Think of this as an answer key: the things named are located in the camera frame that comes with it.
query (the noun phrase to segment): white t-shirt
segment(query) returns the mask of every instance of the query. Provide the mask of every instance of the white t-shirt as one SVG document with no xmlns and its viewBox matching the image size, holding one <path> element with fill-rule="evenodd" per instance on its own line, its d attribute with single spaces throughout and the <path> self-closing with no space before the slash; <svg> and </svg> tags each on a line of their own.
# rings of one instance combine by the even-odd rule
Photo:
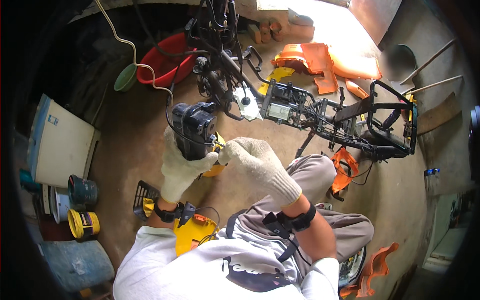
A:
<svg viewBox="0 0 480 300">
<path fill-rule="evenodd" d="M 323 258 L 301 278 L 291 256 L 277 260 L 287 248 L 235 223 L 234 239 L 225 228 L 218 240 L 177 257 L 171 229 L 141 227 L 123 259 L 113 284 L 115 300 L 338 300 L 338 261 Z"/>
</svg>

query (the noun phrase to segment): green bowl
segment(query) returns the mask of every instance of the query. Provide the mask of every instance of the green bowl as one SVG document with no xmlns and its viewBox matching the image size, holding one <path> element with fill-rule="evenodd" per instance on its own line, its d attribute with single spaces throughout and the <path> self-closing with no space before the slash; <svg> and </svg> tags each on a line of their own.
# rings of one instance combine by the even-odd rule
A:
<svg viewBox="0 0 480 300">
<path fill-rule="evenodd" d="M 129 64 L 120 75 L 117 77 L 115 81 L 115 85 L 113 89 L 117 92 L 126 92 L 128 91 L 133 84 L 137 81 L 135 78 L 135 73 L 137 72 L 137 66 L 133 63 Z"/>
</svg>

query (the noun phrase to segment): wooden stick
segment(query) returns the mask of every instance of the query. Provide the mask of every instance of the wooden stick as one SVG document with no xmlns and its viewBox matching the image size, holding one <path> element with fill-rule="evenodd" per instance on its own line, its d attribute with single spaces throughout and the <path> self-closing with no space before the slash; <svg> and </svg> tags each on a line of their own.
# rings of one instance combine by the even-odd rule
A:
<svg viewBox="0 0 480 300">
<path fill-rule="evenodd" d="M 409 79 L 412 79 L 414 76 L 416 76 L 421 70 L 423 70 L 423 68 L 425 68 L 429 63 L 432 62 L 432 60 L 434 60 L 435 58 L 437 58 L 437 56 L 439 56 L 440 54 L 442 54 L 445 50 L 448 49 L 448 47 L 450 47 L 451 45 L 453 45 L 453 43 L 455 42 L 455 38 L 453 40 L 451 40 L 450 42 L 448 42 L 445 46 L 443 46 L 440 50 L 437 51 L 437 53 L 435 53 L 432 57 L 430 57 L 429 60 L 427 60 L 423 65 L 421 65 L 418 69 L 416 69 L 415 71 L 412 72 L 412 74 L 410 74 L 410 76 L 408 76 L 407 78 L 405 78 L 404 81 L 400 82 L 400 84 L 404 84 L 405 81 L 409 80 Z"/>
<path fill-rule="evenodd" d="M 439 81 L 439 82 L 437 82 L 437 83 L 430 84 L 430 85 L 421 87 L 421 88 L 419 88 L 419 89 L 416 89 L 416 90 L 414 90 L 414 91 L 411 91 L 410 94 L 414 94 L 414 93 L 417 93 L 417 92 L 421 92 L 421 91 L 426 90 L 426 89 L 428 89 L 428 88 L 431 88 L 431 87 L 434 87 L 434 86 L 437 86 L 437 85 L 440 85 L 440 84 L 444 84 L 444 83 L 447 83 L 447 82 L 450 82 L 450 81 L 452 81 L 452 80 L 455 80 L 455 79 L 458 79 L 458 78 L 462 78 L 462 77 L 463 77 L 463 75 L 459 75 L 459 76 L 455 76 L 455 77 L 452 77 L 452 78 L 448 78 L 448 79 Z"/>
</svg>

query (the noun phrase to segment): red basin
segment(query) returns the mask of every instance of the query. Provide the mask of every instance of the red basin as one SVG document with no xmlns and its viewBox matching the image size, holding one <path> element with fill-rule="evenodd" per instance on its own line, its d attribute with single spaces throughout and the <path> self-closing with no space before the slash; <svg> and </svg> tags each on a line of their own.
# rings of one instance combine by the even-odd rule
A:
<svg viewBox="0 0 480 300">
<path fill-rule="evenodd" d="M 163 41 L 158 43 L 160 48 L 165 50 L 168 53 L 182 53 L 186 47 L 185 35 L 184 33 L 179 33 L 174 36 L 167 37 Z M 190 74 L 195 65 L 194 54 L 191 54 L 182 61 L 180 69 L 175 78 L 175 83 L 179 83 L 185 77 Z M 173 79 L 173 75 L 177 70 L 177 66 L 181 61 L 182 56 L 166 56 L 158 52 L 154 47 L 142 58 L 141 64 L 149 65 L 155 71 L 155 85 L 162 87 L 170 87 L 170 84 Z M 138 67 L 137 69 L 137 79 L 143 84 L 152 84 L 152 72 L 143 67 Z"/>
</svg>

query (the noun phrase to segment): shock absorber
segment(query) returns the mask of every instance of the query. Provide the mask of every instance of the shock absorber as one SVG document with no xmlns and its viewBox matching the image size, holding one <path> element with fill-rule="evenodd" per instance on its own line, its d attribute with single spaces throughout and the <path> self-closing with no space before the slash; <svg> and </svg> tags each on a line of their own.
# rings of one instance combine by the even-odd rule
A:
<svg viewBox="0 0 480 300">
<path fill-rule="evenodd" d="M 382 123 L 382 129 L 383 130 L 389 129 L 393 125 L 393 123 L 395 123 L 398 117 L 400 117 L 401 113 L 402 113 L 401 109 L 394 109 L 394 111 L 390 113 L 390 116 L 388 116 L 385 119 L 385 121 Z"/>
</svg>

